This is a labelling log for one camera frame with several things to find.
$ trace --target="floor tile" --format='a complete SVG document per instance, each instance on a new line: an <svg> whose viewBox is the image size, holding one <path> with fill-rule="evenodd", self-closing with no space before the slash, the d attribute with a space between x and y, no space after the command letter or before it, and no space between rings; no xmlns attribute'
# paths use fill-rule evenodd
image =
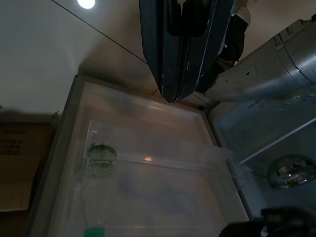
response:
<svg viewBox="0 0 316 237"><path fill-rule="evenodd" d="M147 64L52 1L7 1L0 16L1 111L61 113L79 68L147 94L157 87Z"/></svg>
<svg viewBox="0 0 316 237"><path fill-rule="evenodd" d="M80 7L77 0L55 1L145 60L138 0L95 0L91 9Z"/></svg>

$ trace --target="dark object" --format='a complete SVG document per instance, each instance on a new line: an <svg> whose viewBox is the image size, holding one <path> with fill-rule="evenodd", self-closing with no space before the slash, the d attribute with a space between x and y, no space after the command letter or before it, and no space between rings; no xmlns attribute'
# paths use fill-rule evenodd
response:
<svg viewBox="0 0 316 237"><path fill-rule="evenodd" d="M281 207L262 209L262 219L231 223L220 237L315 237L316 213L314 209Z"/></svg>
<svg viewBox="0 0 316 237"><path fill-rule="evenodd" d="M199 81L196 91L205 93L215 82L217 75L235 65L243 52L245 31L248 27L246 22L238 14L230 18L225 36L225 44L216 61L210 65L208 72Z"/></svg>
<svg viewBox="0 0 316 237"><path fill-rule="evenodd" d="M234 0L139 0L143 51L168 102L192 94L217 58Z"/></svg>
<svg viewBox="0 0 316 237"><path fill-rule="evenodd" d="M275 189L303 185L315 178L315 162L302 155L281 157L273 162L268 170L268 182Z"/></svg>

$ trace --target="refrigerator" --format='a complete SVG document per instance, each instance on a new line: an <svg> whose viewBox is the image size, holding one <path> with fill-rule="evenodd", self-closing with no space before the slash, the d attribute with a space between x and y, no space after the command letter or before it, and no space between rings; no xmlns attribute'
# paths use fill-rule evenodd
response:
<svg viewBox="0 0 316 237"><path fill-rule="evenodd" d="M313 205L315 182L273 189L266 173L287 154L314 159L315 106L308 88L206 112L76 76L25 236L83 236L95 210L107 237L218 236L262 208ZM91 211L82 174L94 144L111 144L118 161L106 205L90 195Z"/></svg>

